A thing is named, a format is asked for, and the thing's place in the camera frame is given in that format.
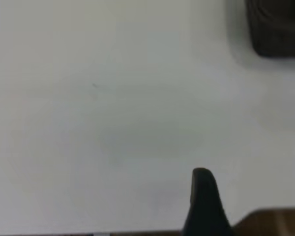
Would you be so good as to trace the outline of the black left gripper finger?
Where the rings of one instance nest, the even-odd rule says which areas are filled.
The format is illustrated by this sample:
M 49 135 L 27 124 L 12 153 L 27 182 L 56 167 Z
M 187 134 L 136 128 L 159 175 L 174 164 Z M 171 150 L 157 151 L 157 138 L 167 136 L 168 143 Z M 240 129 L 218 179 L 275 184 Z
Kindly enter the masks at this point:
M 192 172 L 190 208 L 181 235 L 232 236 L 233 234 L 212 172 L 206 168 L 195 168 Z

